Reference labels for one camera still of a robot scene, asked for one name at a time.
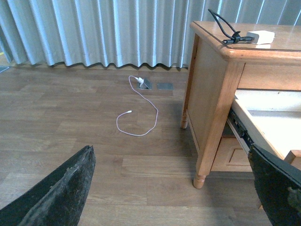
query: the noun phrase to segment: desk drawer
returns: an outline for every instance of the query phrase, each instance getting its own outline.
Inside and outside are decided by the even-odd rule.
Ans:
[[[257,145],[301,169],[300,91],[237,90],[231,108]]]

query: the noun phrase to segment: floor board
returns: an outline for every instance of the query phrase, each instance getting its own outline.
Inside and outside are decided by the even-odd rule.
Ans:
[[[124,67],[116,70],[12,67],[0,73],[0,207],[26,192],[86,145],[96,167],[80,226],[109,225],[270,225],[253,178],[246,173],[213,172],[204,187],[192,185],[196,148],[190,129],[180,129],[187,70]],[[153,82],[139,90],[128,76]],[[171,82],[174,90],[157,90]]]

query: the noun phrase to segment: metal floor plate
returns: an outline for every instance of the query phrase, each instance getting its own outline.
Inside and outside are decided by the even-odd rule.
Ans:
[[[174,90],[172,83],[157,83],[157,89],[159,90]]]
[[[0,73],[4,72],[5,70],[7,70],[9,67],[6,66],[0,66]]]

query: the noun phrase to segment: phone charger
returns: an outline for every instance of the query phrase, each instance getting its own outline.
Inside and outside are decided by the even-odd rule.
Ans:
[[[251,41],[251,43],[256,45],[271,44],[275,37],[274,32],[268,32],[268,31],[253,31],[253,32],[248,32],[246,35],[253,37],[254,40]]]

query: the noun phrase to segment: white curtain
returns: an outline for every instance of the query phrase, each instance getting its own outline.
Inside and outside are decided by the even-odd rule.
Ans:
[[[17,64],[187,67],[193,20],[301,24],[300,0],[0,0],[0,46]]]

